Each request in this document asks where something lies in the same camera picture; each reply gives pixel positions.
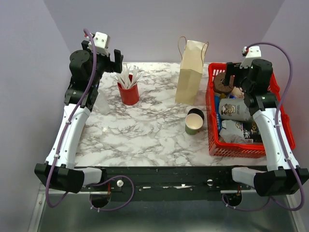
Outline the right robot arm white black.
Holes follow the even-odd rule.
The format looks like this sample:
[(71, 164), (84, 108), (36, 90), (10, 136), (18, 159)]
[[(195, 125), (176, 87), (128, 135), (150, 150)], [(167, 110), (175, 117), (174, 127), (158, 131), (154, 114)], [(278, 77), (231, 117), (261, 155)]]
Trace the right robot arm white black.
[(259, 196), (291, 195), (309, 178), (308, 169), (300, 168), (289, 146), (278, 99), (268, 90), (272, 74), (272, 63), (260, 58), (245, 68), (239, 63), (226, 64), (224, 85), (234, 76), (233, 85), (244, 92), (244, 102), (258, 126), (267, 157), (265, 172), (235, 167), (225, 174), (222, 184), (227, 189), (243, 183)]

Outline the green paper coffee cup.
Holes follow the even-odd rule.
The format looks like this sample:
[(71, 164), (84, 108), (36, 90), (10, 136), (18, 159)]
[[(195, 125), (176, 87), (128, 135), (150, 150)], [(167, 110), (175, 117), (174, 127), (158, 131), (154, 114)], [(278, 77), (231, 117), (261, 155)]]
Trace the green paper coffee cup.
[(189, 135), (195, 135), (203, 126), (203, 120), (199, 115), (189, 114), (185, 118), (185, 132)]

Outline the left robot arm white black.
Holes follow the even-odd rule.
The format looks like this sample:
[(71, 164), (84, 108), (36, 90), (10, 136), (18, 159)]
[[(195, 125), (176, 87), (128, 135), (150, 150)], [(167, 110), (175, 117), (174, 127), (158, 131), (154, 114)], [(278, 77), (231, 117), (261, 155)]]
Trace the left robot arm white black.
[(65, 93), (62, 122), (55, 143), (43, 164), (34, 172), (46, 189), (78, 193), (83, 186), (95, 190), (106, 188), (107, 179), (100, 168), (76, 168), (78, 143), (98, 96), (97, 85), (104, 73), (120, 73), (123, 55), (114, 50), (115, 61), (109, 56), (94, 55), (85, 48), (70, 55), (71, 79)]

